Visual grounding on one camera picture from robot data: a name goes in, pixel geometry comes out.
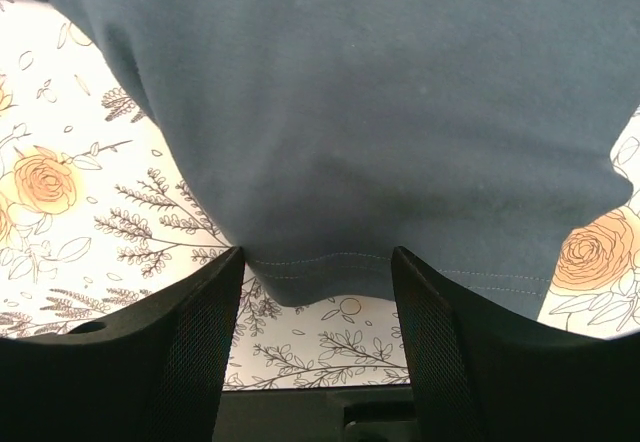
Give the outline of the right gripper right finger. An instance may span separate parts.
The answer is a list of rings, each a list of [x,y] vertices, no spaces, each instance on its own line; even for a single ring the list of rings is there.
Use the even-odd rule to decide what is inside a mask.
[[[639,338],[597,339],[516,314],[403,247],[392,282],[426,441],[635,441]]]

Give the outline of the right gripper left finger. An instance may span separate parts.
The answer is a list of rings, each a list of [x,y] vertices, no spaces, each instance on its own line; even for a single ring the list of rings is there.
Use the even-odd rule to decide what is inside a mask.
[[[231,248],[64,335],[1,342],[5,441],[209,441],[241,298]]]

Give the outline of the dark blue t-shirt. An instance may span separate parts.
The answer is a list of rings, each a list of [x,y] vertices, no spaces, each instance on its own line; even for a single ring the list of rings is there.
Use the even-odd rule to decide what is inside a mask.
[[[160,128],[270,296],[391,298],[403,246],[536,318],[627,202],[639,0],[36,0]]]

